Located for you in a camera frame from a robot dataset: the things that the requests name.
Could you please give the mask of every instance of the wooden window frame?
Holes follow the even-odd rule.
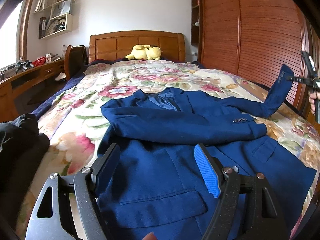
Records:
[[[19,41],[18,41],[18,57],[22,57],[23,60],[27,60],[27,33],[29,16],[31,12],[33,0],[25,0],[23,5],[23,11],[21,14]]]

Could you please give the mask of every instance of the wooden headboard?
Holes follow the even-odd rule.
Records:
[[[186,50],[182,33],[160,31],[123,31],[90,36],[89,63],[95,59],[116,60],[130,54],[137,44],[155,45],[161,57],[185,61]]]

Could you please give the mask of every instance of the blue gripper pad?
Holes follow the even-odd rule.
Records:
[[[221,189],[217,173],[214,171],[208,158],[198,144],[195,146],[194,154],[196,163],[209,193],[213,194],[215,198],[218,198],[221,194]]]

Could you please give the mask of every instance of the blue suit jacket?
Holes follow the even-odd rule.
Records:
[[[114,237],[141,240],[154,231],[159,240],[201,239],[217,199],[194,160],[198,143],[224,166],[237,166],[240,174],[264,173],[289,233],[316,171],[267,136],[266,126],[249,115],[268,117],[279,108],[292,85],[287,75],[293,73],[283,65],[264,103],[166,88],[157,94],[138,90],[104,104],[101,110],[111,126],[98,154],[113,142],[121,148],[113,178],[98,198]],[[229,239],[237,236],[243,209],[241,196]]]

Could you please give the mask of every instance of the floral blanket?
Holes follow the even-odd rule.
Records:
[[[53,101],[50,110],[39,120],[40,132],[50,138],[51,145],[20,210],[16,232],[22,239],[35,201],[49,174],[74,174],[82,167],[91,165],[97,158],[99,143],[109,126],[100,107],[110,99],[127,97],[139,89],[145,93],[157,93],[166,87],[202,90],[218,98],[234,96],[254,101],[264,101],[268,93],[227,72],[199,69],[191,63],[177,64],[166,60],[96,64],[90,66],[85,74],[79,84],[60,94]],[[313,196],[319,175],[319,136],[310,123],[285,104],[268,119],[255,117],[255,120],[257,123],[265,123],[270,137],[306,166],[317,170],[301,219]],[[70,200],[79,237],[86,239],[80,226],[74,197],[70,197]]]

